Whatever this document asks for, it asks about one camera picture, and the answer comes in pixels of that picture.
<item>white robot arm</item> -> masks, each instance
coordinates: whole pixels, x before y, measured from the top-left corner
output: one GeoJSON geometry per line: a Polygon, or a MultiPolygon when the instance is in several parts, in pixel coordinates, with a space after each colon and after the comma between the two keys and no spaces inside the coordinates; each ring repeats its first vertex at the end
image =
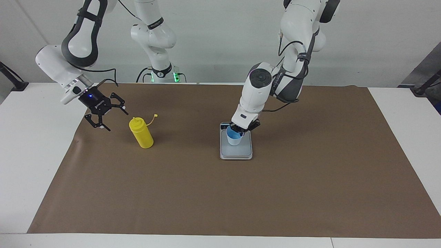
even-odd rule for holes
{"type": "MultiPolygon", "coordinates": [[[[93,66],[97,61],[98,32],[105,13],[111,12],[116,3],[117,0],[85,0],[62,45],[47,45],[35,57],[42,71],[65,90],[61,102],[67,104],[78,97],[91,110],[91,114],[98,115],[97,123],[92,121],[91,114],[85,115],[88,122],[94,128],[106,128],[109,131],[110,129],[102,123],[102,116],[112,107],[120,108],[128,114],[125,111],[125,101],[115,93],[109,98],[104,96],[82,70],[87,71],[86,68],[93,66]],[[112,98],[117,99],[119,104],[112,104],[112,98]]],[[[135,6],[141,20],[148,25],[142,24],[132,28],[132,37],[146,50],[157,78],[165,79],[170,76],[170,73],[166,73],[169,66],[170,71],[174,71],[165,48],[174,46],[176,36],[163,23],[164,19],[159,13],[156,0],[135,0],[135,6]]]]}
{"type": "Polygon", "coordinates": [[[147,53],[152,63],[154,82],[175,82],[178,77],[166,49],[176,44],[175,33],[164,23],[157,0],[135,0],[135,8],[142,24],[135,24],[131,36],[147,53]]]}
{"type": "Polygon", "coordinates": [[[280,67],[265,62],[252,67],[232,117],[234,131],[243,133],[260,125],[258,117],[269,95],[287,104],[298,101],[311,54],[325,45],[319,24],[332,19],[339,3],[340,0],[284,0],[280,44],[283,40],[288,44],[282,51],[279,47],[279,56],[285,53],[284,62],[280,67]]]}

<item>black cable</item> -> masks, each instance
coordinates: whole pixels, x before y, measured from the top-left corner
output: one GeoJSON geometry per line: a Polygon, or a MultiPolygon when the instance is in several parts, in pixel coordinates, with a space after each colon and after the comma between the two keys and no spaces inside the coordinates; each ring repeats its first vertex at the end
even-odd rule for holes
{"type": "Polygon", "coordinates": [[[149,68],[146,67],[146,68],[144,68],[144,69],[141,70],[141,72],[139,73],[138,77],[136,78],[136,83],[138,83],[139,79],[141,78],[142,73],[143,73],[145,70],[148,70],[148,69],[149,69],[149,68]]]}
{"type": "Polygon", "coordinates": [[[280,62],[276,65],[276,67],[278,67],[280,65],[280,63],[282,63],[282,61],[285,59],[285,56],[283,56],[283,58],[280,60],[280,62]]]}
{"type": "Polygon", "coordinates": [[[280,108],[275,109],[275,110],[264,109],[264,110],[262,110],[262,112],[270,112],[270,113],[272,113],[272,112],[276,112],[276,111],[279,111],[279,110],[283,109],[284,107],[290,105],[291,103],[292,103],[292,102],[289,102],[289,103],[287,103],[287,104],[285,104],[285,105],[283,105],[283,106],[281,106],[280,108]]]}
{"type": "Polygon", "coordinates": [[[142,76],[142,82],[143,82],[143,83],[144,83],[144,77],[147,76],[147,75],[151,76],[152,74],[151,74],[151,73],[146,73],[146,74],[144,74],[144,75],[142,76]]]}
{"type": "Polygon", "coordinates": [[[288,45],[286,45],[283,48],[282,52],[281,52],[280,48],[282,47],[282,39],[280,39],[280,43],[279,43],[279,57],[282,56],[283,52],[286,50],[286,48],[288,48],[289,45],[294,44],[294,43],[299,43],[299,44],[303,45],[303,43],[301,41],[292,41],[292,42],[289,42],[288,45]]]}
{"type": "Polygon", "coordinates": [[[185,74],[184,74],[184,73],[178,73],[178,75],[184,75],[184,78],[185,78],[185,82],[187,82],[187,77],[185,76],[185,74]]]}
{"type": "Polygon", "coordinates": [[[130,15],[132,15],[133,17],[135,17],[136,19],[139,19],[137,16],[135,16],[124,4],[123,2],[121,2],[121,0],[118,0],[118,2],[130,13],[130,15]]]}
{"type": "Polygon", "coordinates": [[[119,85],[118,85],[118,83],[116,81],[116,68],[112,68],[112,69],[108,69],[108,70],[89,70],[89,69],[84,69],[84,68],[78,67],[78,66],[73,65],[73,64],[71,64],[71,66],[73,66],[73,67],[75,67],[75,68],[77,68],[79,70],[88,71],[88,72],[108,72],[108,71],[113,71],[113,78],[114,79],[105,79],[105,80],[112,81],[112,82],[114,82],[116,84],[116,87],[119,87],[119,85]]]}
{"type": "Polygon", "coordinates": [[[97,88],[98,88],[101,84],[105,83],[106,81],[112,81],[112,82],[114,82],[113,79],[103,79],[101,82],[99,82],[99,83],[97,84],[97,88]]]}
{"type": "Polygon", "coordinates": [[[302,77],[293,77],[293,76],[290,76],[290,75],[285,75],[285,76],[290,77],[292,79],[304,79],[309,74],[308,64],[305,63],[304,66],[305,66],[305,74],[302,77]]]}
{"type": "Polygon", "coordinates": [[[13,71],[11,68],[9,68],[7,65],[3,64],[3,66],[10,71],[12,74],[14,74],[16,77],[18,77],[22,82],[24,82],[24,80],[15,72],[13,71]]]}

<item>blue cup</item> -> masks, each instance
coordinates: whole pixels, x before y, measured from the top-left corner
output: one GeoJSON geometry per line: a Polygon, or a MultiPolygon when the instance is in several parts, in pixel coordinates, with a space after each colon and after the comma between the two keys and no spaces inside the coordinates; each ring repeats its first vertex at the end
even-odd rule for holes
{"type": "Polygon", "coordinates": [[[244,133],[236,132],[233,129],[231,129],[230,126],[227,127],[227,140],[228,143],[232,146],[239,145],[240,141],[242,140],[244,133]]]}

